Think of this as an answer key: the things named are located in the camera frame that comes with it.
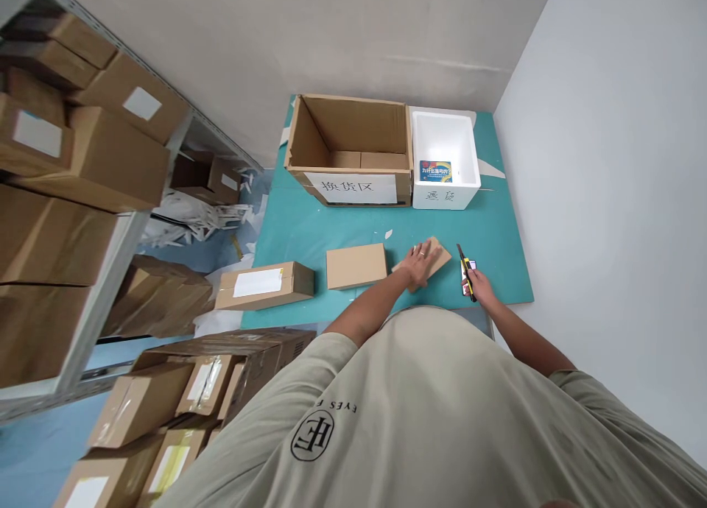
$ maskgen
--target stack of boxes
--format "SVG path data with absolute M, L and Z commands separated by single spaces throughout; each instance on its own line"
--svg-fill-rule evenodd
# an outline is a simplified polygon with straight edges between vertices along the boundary
M 315 334 L 239 331 L 143 352 L 118 378 L 54 508 L 152 506 Z
M 169 167 L 164 144 L 188 105 L 46 2 L 28 6 L 0 36 L 5 388 L 59 375 L 108 250 L 113 214 L 159 206 Z M 190 287 L 177 290 L 178 300 L 189 302 L 180 306 L 188 318 L 208 295 L 203 278 L 182 276 Z
M 101 336 L 183 336 L 210 311 L 213 288 L 200 274 L 148 255 L 133 262 L 118 291 Z

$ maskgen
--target teal cutting mat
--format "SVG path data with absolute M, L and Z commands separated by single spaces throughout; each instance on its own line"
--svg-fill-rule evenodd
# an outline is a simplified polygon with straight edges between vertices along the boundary
M 293 103 L 294 97 L 285 121 L 286 130 L 292 120 Z M 463 211 L 327 208 L 308 194 L 284 168 L 287 143 L 280 145 L 253 266 L 299 261 L 315 271 L 316 293 L 311 300 L 246 311 L 242 328 L 333 320 L 366 288 L 327 290 L 327 250 L 383 243 L 390 268 L 412 245 L 429 236 L 436 236 L 452 254 L 452 259 L 429 279 L 427 289 L 419 289 L 414 294 L 405 291 L 394 310 L 417 304 L 448 309 L 476 305 L 461 293 L 456 243 L 461 244 L 466 257 L 476 260 L 478 268 L 490 278 L 501 301 L 532 302 L 530 278 L 491 114 L 476 114 L 474 139 L 482 189 Z M 392 233 L 386 239 L 389 230 Z

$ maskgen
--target open cardboard box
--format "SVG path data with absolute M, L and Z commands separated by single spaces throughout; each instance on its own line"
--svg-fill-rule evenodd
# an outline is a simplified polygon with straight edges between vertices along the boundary
M 325 206 L 410 206 L 404 103 L 298 95 L 285 168 Z

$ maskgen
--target cardboard box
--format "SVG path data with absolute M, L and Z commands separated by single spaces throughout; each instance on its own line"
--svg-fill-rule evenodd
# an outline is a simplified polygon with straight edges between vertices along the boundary
M 101 336 L 177 336 L 202 313 L 211 284 L 180 264 L 136 255 Z
M 105 68 L 117 51 L 113 44 L 71 13 L 58 17 L 20 15 L 2 34 L 6 40 L 55 40 L 98 69 Z
M 116 217 L 0 185 L 0 283 L 91 286 Z
M 382 243 L 326 251 L 327 289 L 371 285 L 388 276 Z
M 235 365 L 236 358 L 230 355 L 197 357 L 191 378 L 177 405 L 177 414 L 193 412 L 210 416 L 218 410 Z
M 3 74 L 4 92 L 23 109 L 58 127 L 66 126 L 64 101 L 56 88 L 42 83 L 28 71 L 10 66 Z
M 0 286 L 0 388 L 61 373 L 88 291 Z
M 0 94 L 0 169 L 22 177 L 65 171 L 71 167 L 73 143 L 71 129 L 42 119 L 9 94 Z
M 165 433 L 137 508 L 151 507 L 189 469 L 216 425 L 214 418 L 190 417 Z
M 437 240 L 436 237 L 433 236 L 430 239 L 432 241 L 429 245 L 429 252 L 434 252 L 437 247 L 442 247 L 442 244 Z M 439 269 L 442 268 L 442 265 L 444 265 L 449 260 L 451 260 L 451 254 L 447 251 L 445 247 L 442 247 L 442 253 L 439 254 L 439 256 L 429 266 L 429 270 L 427 271 L 427 278 L 430 278 L 433 274 L 435 274 Z M 399 267 L 400 264 L 395 265 L 393 267 L 393 272 L 398 270 Z M 408 285 L 407 290 L 411 293 L 415 292 L 418 290 L 418 286 L 415 283 L 411 283 L 410 285 Z
M 326 206 L 410 206 L 412 137 L 407 106 L 297 96 L 285 168 Z
M 86 88 L 98 68 L 55 40 L 9 40 L 0 46 L 0 65 L 19 66 L 61 90 Z
M 247 402 L 284 366 L 294 360 L 316 337 L 315 331 L 274 328 L 232 331 L 176 342 L 143 352 L 133 370 L 155 366 L 168 359 L 231 355 L 236 365 L 217 415 L 231 421 Z
M 170 187 L 212 206 L 238 203 L 241 175 L 207 151 L 178 155 Z
M 162 145 L 189 110 L 176 92 L 123 52 L 115 55 L 88 88 L 74 92 L 69 100 L 103 107 Z
M 69 119 L 74 151 L 67 171 L 20 178 L 18 186 L 114 213 L 160 205 L 169 151 L 99 107 L 80 107 Z
M 214 440 L 216 439 L 216 436 L 218 436 L 218 434 L 219 434 L 220 432 L 221 432 L 221 428 L 220 428 L 220 427 L 216 427 L 213 431 L 211 431 L 211 434 L 210 434 L 209 437 L 208 437 L 208 442 L 206 443 L 206 445 L 211 445 L 212 443 L 214 443 Z
M 216 309 L 253 311 L 314 296 L 314 271 L 297 261 L 226 272 L 216 297 Z
M 92 449 L 71 470 L 54 508 L 133 508 L 164 436 L 120 449 Z
M 164 362 L 118 377 L 88 444 L 119 448 L 170 420 L 191 369 L 190 364 Z

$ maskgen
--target white label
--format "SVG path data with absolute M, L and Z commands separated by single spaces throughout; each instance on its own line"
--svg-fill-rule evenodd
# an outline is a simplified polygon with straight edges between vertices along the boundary
M 202 364 L 199 367 L 199 372 L 197 372 L 197 377 L 194 379 L 194 384 L 189 389 L 189 394 L 186 396 L 188 400 L 196 401 L 201 396 L 206 386 L 206 379 L 208 378 L 208 373 L 211 371 L 210 364 Z
M 221 174 L 221 184 L 238 191 L 238 183 L 226 174 Z
M 137 87 L 123 107 L 143 120 L 151 120 L 162 104 L 142 87 Z
M 185 445 L 170 445 L 160 461 L 160 465 L 155 473 L 155 478 L 152 480 L 148 493 L 162 493 L 168 487 L 174 484 L 174 481 L 179 478 L 186 462 L 186 457 L 189 455 L 189 447 Z
M 54 158 L 61 155 L 61 127 L 25 110 L 17 115 L 13 140 Z
M 108 483 L 108 477 L 79 479 L 64 508 L 94 508 Z
M 327 202 L 396 204 L 395 175 L 305 173 Z
M 251 296 L 279 291 L 282 287 L 282 269 L 245 272 L 238 275 L 233 297 Z

